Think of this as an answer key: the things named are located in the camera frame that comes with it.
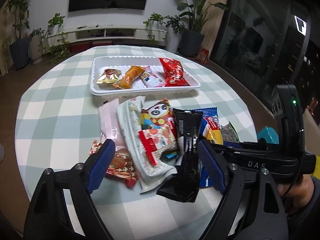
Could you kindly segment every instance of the red container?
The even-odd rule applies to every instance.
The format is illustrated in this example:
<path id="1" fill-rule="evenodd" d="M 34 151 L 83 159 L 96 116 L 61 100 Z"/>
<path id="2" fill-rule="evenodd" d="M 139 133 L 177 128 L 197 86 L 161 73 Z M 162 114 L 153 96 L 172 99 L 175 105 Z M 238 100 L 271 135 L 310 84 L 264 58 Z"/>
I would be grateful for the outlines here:
<path id="1" fill-rule="evenodd" d="M 89 41 L 89 42 L 81 42 L 81 43 L 76 43 L 76 44 L 72 44 L 70 46 L 71 48 L 71 51 L 73 53 L 76 53 L 76 52 L 83 52 L 87 49 L 90 49 L 92 47 L 92 42 Z"/>
<path id="2" fill-rule="evenodd" d="M 94 41 L 94 42 L 92 42 L 92 48 L 98 47 L 98 46 L 106 46 L 106 45 L 112 45 L 112 41 Z"/>

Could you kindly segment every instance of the sleeve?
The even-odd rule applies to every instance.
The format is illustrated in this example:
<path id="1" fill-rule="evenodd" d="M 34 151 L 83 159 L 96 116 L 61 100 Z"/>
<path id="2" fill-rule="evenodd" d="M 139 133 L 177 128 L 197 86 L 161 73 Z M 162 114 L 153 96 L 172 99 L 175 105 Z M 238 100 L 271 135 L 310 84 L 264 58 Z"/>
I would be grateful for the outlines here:
<path id="1" fill-rule="evenodd" d="M 298 214 L 288 218 L 289 240 L 319 239 L 320 180 L 312 177 L 315 189 L 309 204 Z"/>

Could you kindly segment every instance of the blue gripper pad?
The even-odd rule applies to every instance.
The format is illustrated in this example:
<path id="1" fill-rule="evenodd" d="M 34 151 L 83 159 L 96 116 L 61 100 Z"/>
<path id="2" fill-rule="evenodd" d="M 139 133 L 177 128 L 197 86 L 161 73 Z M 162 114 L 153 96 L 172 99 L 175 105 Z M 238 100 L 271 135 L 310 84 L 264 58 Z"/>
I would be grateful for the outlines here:
<path id="1" fill-rule="evenodd" d="M 198 143 L 198 155 L 209 175 L 212 186 L 224 194 L 229 183 L 227 160 L 213 150 L 208 140 L 201 140 Z"/>
<path id="2" fill-rule="evenodd" d="M 115 152 L 116 145 L 114 141 L 107 139 L 100 149 L 96 153 L 91 154 L 85 162 L 85 164 L 88 162 L 89 166 L 92 167 L 88 174 L 88 184 L 86 187 L 89 194 L 100 187 Z"/>

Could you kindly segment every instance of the round table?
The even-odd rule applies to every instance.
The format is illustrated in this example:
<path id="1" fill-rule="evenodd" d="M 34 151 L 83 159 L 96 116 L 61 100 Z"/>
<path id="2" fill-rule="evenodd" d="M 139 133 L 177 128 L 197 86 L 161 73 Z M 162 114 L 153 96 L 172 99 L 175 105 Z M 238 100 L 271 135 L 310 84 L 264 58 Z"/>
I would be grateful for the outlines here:
<path id="1" fill-rule="evenodd" d="M 106 99 L 89 92 L 92 61 L 100 56 L 156 56 L 179 60 L 201 83 L 188 93 L 147 96 L 153 105 L 166 97 L 180 109 L 216 106 L 222 125 L 231 122 L 241 141 L 257 141 L 245 103 L 211 70 L 162 49 L 134 46 L 103 46 L 79 53 L 43 75 L 21 97 L 15 130 L 15 147 L 20 174 L 31 199 L 44 169 L 70 169 L 85 162 L 92 142 L 100 139 L 98 106 Z M 77 220 L 70 192 L 66 203 L 75 231 Z M 115 240 L 196 240 L 216 210 L 221 194 L 214 188 L 199 190 L 195 203 L 180 203 L 156 195 L 140 194 L 140 185 L 128 188 L 117 178 L 104 178 L 92 200 Z M 236 220 L 243 213 L 238 212 Z"/>

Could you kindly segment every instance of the red wrapper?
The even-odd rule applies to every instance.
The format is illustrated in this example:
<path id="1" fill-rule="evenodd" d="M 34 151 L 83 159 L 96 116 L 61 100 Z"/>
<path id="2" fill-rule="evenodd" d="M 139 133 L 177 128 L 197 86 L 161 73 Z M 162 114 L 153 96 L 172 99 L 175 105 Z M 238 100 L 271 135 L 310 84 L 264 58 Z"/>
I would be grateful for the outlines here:
<path id="1" fill-rule="evenodd" d="M 164 151 L 176 148 L 176 138 L 169 124 L 159 129 L 141 130 L 139 137 L 153 166 L 157 165 Z"/>
<path id="2" fill-rule="evenodd" d="M 102 143 L 94 140 L 89 152 L 89 156 L 93 153 L 96 153 L 101 146 Z M 138 180 L 138 175 L 135 171 L 131 158 L 129 156 L 117 153 L 113 157 L 111 164 L 106 171 L 106 174 L 123 179 L 123 182 L 128 187 L 134 187 Z"/>
<path id="3" fill-rule="evenodd" d="M 206 64 L 209 58 L 209 51 L 207 49 L 201 49 L 199 54 L 196 57 L 196 60 L 202 64 Z"/>
<path id="4" fill-rule="evenodd" d="M 183 68 L 178 60 L 170 58 L 159 58 L 164 69 L 166 87 L 189 86 L 183 78 Z"/>

